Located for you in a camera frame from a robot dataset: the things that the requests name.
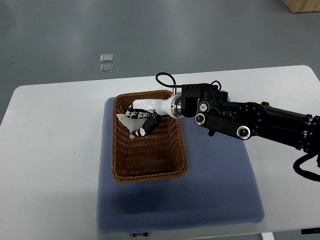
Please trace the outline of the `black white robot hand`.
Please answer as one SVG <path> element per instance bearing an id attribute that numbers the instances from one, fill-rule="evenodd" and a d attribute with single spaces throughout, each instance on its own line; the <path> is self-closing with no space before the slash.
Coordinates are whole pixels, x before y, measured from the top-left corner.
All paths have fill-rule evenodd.
<path id="1" fill-rule="evenodd" d="M 145 124 L 152 133 L 161 123 L 162 116 L 183 118 L 181 106 L 179 95 L 172 95 L 168 99 L 137 99 L 128 107 L 125 115 L 132 119 L 147 118 Z"/>

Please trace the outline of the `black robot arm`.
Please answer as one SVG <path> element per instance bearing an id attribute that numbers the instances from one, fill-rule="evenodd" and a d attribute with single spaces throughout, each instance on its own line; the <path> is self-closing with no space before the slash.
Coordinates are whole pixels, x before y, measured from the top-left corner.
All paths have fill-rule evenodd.
<path id="1" fill-rule="evenodd" d="M 231 102 L 228 93 L 208 83 L 181 85 L 181 113 L 209 130 L 241 140 L 253 136 L 320 153 L 320 118 L 270 106 L 268 102 Z"/>

